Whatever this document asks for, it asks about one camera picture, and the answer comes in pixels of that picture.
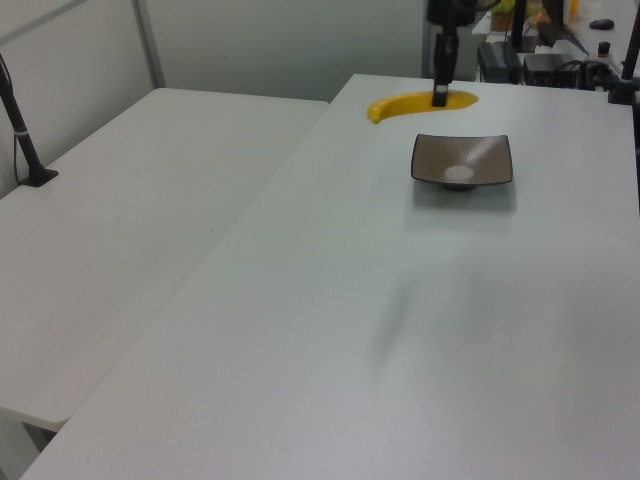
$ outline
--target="tabletop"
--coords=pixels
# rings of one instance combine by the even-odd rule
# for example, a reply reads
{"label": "tabletop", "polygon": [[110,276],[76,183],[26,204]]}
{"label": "tabletop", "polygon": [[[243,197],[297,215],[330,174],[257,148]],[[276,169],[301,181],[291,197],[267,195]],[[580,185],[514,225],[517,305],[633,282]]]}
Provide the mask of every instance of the tabletop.
{"label": "tabletop", "polygon": [[[366,118],[430,88],[353,77],[24,479],[638,478],[630,109]],[[513,183],[414,181],[418,133],[508,135]]]}
{"label": "tabletop", "polygon": [[58,430],[326,104],[161,89],[0,201],[0,414]]}

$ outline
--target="yellow banana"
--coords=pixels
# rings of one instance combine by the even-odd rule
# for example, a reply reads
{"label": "yellow banana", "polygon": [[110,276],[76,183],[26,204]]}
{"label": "yellow banana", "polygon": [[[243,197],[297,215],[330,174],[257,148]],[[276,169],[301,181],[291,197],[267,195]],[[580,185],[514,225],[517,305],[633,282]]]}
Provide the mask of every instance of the yellow banana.
{"label": "yellow banana", "polygon": [[387,97],[372,104],[367,115],[373,123],[380,123],[386,118],[398,115],[467,108],[476,103],[478,97],[468,92],[450,91],[446,107],[434,107],[431,105],[432,100],[433,92],[405,93],[395,97]]}

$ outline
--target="square plate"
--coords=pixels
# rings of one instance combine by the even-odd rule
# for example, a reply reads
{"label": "square plate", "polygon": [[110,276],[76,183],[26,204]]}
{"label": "square plate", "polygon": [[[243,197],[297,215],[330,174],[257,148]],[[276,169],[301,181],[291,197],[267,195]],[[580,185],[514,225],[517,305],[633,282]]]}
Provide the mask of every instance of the square plate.
{"label": "square plate", "polygon": [[506,135],[436,137],[418,135],[411,176],[453,190],[499,185],[513,180],[511,148]]}

